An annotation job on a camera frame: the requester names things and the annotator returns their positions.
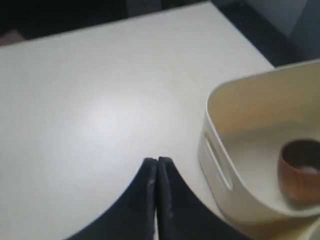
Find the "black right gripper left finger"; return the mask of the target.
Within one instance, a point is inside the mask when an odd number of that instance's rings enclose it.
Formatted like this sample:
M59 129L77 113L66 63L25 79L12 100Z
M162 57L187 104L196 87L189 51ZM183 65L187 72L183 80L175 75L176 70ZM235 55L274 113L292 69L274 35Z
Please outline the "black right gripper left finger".
M145 158L127 189L101 216L69 240L152 240L157 160Z

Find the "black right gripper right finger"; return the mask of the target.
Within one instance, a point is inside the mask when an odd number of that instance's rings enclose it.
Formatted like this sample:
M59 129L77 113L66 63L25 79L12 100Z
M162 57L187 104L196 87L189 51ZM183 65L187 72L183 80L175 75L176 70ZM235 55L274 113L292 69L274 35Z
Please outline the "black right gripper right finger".
M157 162L157 225L160 240L249 239L198 199L169 157Z

